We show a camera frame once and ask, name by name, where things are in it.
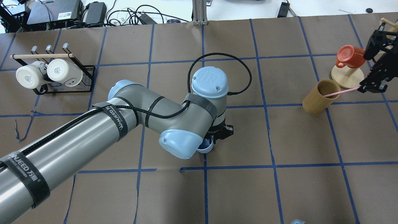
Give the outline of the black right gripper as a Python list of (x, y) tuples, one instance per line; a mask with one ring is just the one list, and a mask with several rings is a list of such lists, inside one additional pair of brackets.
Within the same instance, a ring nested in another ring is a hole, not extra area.
[(364, 59), (373, 61), (368, 75), (359, 83), (361, 93), (384, 93), (388, 82), (398, 74), (397, 32), (385, 31), (382, 22), (370, 36), (364, 51)]

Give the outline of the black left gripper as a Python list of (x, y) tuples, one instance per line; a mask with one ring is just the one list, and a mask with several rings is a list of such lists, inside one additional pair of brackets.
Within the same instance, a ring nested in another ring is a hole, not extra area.
[(217, 140), (224, 140), (234, 134), (233, 125), (219, 124), (211, 126), (204, 136), (204, 143), (216, 144)]

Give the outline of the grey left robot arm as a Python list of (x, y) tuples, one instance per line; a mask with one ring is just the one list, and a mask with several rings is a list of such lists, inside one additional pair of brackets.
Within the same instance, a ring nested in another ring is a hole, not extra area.
[(232, 128), (225, 125), (228, 79), (207, 66), (188, 78), (181, 105), (138, 83), (121, 80), (108, 100), (1, 159), (1, 223), (9, 224), (38, 207), (51, 192), (92, 159), (142, 125), (160, 134), (159, 144), (180, 159), (200, 151), (203, 139)]

